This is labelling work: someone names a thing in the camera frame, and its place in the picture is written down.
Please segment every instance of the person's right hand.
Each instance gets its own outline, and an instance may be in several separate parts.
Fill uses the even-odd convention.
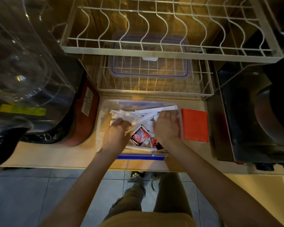
[[[153,123],[153,129],[156,139],[165,148],[168,141],[178,137],[179,127],[176,111],[161,111],[157,122]]]

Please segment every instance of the red card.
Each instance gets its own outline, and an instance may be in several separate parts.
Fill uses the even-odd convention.
[[[185,140],[208,143],[207,112],[193,109],[181,109]]]

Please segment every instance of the countertop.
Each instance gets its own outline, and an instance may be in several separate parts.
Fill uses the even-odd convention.
[[[101,103],[106,99],[116,99],[113,96],[103,96]],[[129,96],[117,97],[117,99],[133,99]],[[159,99],[160,101],[173,101],[180,108],[190,108],[205,110],[204,101],[187,99]],[[19,142],[13,155],[1,165],[1,167],[33,167],[33,168],[75,168],[84,169],[93,159],[95,149],[96,126],[92,135],[82,144],[75,147],[63,147],[52,144],[33,144]],[[238,165],[232,162],[218,161],[214,157],[210,143],[197,141],[184,141],[189,147],[200,154],[210,164],[223,173],[230,174],[261,174],[261,175],[284,175],[284,169],[280,165],[275,165],[275,171],[259,171],[253,164]],[[165,161],[155,160],[115,160],[110,166],[113,170],[141,170],[141,171],[176,171],[184,172],[180,164],[172,157],[167,157]]]

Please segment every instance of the clear plastic box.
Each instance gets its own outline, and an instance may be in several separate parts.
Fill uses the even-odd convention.
[[[122,109],[124,111],[134,111],[134,110],[142,110],[142,109],[149,109],[155,107],[167,107],[174,105],[176,104],[172,102],[160,102],[160,101],[138,101],[138,100],[122,100],[122,99],[108,99],[104,101],[102,103],[101,110],[99,112],[99,118],[97,123],[97,131],[96,131],[97,151],[100,150],[104,134],[110,127],[110,120],[111,120],[110,110]],[[179,125],[179,137],[183,139],[182,115],[179,107],[177,110],[177,121]],[[135,144],[129,142],[128,145],[134,146]],[[143,151],[143,150],[125,148],[125,150],[119,156],[119,159],[163,160],[164,157],[166,156],[168,156],[168,153],[164,151]]]
[[[119,40],[124,33],[116,33],[113,40]],[[122,41],[129,42],[128,45],[122,45],[122,49],[135,49],[141,50],[141,45],[130,44],[130,42],[140,42],[145,33],[130,33],[122,38]],[[143,39],[147,43],[160,43],[164,37],[160,35],[150,35]],[[173,45],[162,45],[164,51],[181,51],[180,42],[183,37],[170,36],[164,37],[162,43]],[[188,44],[187,38],[182,41],[182,44]],[[120,49],[119,43],[114,43],[113,48]],[[143,45],[144,50],[162,51],[160,45]],[[183,52],[189,48],[182,47]],[[170,77],[170,78],[184,78],[189,76],[192,72],[191,60],[187,59],[174,59],[174,58],[157,58],[157,60],[149,60],[150,57],[127,57],[127,56],[109,56],[108,67],[110,73],[115,77],[126,76],[146,76],[146,77]]]

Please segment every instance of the wire shelf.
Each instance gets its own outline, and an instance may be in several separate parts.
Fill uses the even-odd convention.
[[[124,34],[114,38],[116,31]],[[142,32],[141,40],[128,40],[132,32]],[[255,32],[257,39],[251,38]],[[147,41],[151,33],[162,39]],[[169,43],[167,34],[182,40]],[[182,43],[186,38],[189,44]],[[283,57],[258,0],[75,0],[61,46],[66,53],[131,57],[260,63]]]
[[[146,76],[115,77],[109,68],[109,56],[102,55],[99,67],[88,66],[88,72],[99,91],[125,93],[155,93],[178,96],[211,96],[213,86],[208,61],[192,60],[191,74],[187,78]]]

